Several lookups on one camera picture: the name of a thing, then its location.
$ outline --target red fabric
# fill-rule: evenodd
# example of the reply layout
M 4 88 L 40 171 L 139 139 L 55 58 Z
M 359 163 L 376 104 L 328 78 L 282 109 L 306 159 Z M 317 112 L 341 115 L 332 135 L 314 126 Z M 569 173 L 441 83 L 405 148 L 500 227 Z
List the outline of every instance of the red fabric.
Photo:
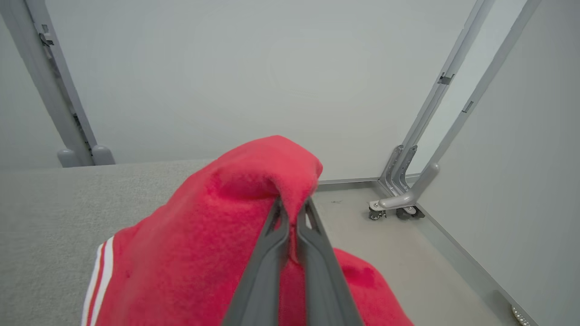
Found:
M 291 258 L 280 281 L 280 325 L 306 325 L 294 231 L 321 172 L 315 156 L 272 136 L 239 146 L 191 175 L 167 204 L 115 235 L 113 274 L 96 324 L 220 325 L 280 195 L 292 226 Z M 411 325 L 376 269 L 335 253 L 366 325 Z

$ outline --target red cloth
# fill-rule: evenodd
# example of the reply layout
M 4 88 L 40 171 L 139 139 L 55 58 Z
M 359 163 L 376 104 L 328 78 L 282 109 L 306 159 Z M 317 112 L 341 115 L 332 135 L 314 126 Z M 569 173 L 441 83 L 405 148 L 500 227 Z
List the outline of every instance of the red cloth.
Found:
M 322 165 L 281 136 L 254 140 L 191 175 L 167 204 L 97 250 L 83 325 L 220 325 L 278 195 L 291 222 L 280 325 L 306 325 L 296 216 Z M 336 257 L 366 325 L 411 325 L 370 264 Z

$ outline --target gray table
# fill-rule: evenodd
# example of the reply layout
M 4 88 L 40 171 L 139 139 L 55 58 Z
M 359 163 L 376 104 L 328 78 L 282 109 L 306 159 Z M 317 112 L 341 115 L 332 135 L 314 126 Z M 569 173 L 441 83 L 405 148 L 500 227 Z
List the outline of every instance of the gray table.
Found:
M 0 173 L 0 325 L 77 325 L 97 246 L 209 161 Z

